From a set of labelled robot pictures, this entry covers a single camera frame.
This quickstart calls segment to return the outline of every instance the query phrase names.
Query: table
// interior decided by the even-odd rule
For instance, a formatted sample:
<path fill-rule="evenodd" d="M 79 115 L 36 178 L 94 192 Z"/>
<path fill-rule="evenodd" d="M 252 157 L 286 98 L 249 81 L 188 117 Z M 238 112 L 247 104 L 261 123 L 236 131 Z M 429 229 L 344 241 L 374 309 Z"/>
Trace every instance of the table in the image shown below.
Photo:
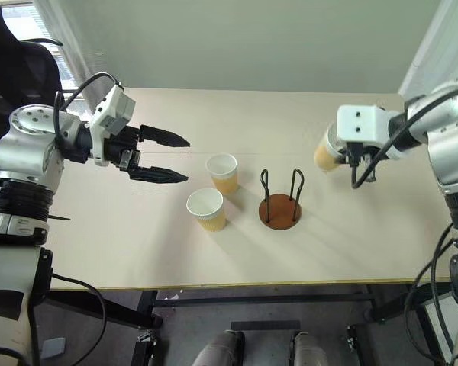
<path fill-rule="evenodd" d="M 412 281 L 450 222 L 425 146 L 400 162 L 381 162 L 377 182 L 354 191 L 350 169 L 324 174 L 313 154 L 342 104 L 401 110 L 398 95 L 128 88 L 131 126 L 185 137 L 189 148 L 139 144 L 140 164 L 189 176 L 176 185 L 130 181 L 107 168 L 66 162 L 45 245 L 58 274 L 100 289 L 160 289 L 249 284 Z M 205 232 L 185 209 L 194 190 L 211 187 L 206 159 L 232 153 L 240 189 L 224 198 L 227 226 Z M 264 226 L 262 169 L 270 194 L 288 194 L 292 170 L 305 175 L 303 214 L 289 230 Z M 446 253 L 438 276 L 448 278 Z M 74 284 L 53 281 L 57 290 Z"/>

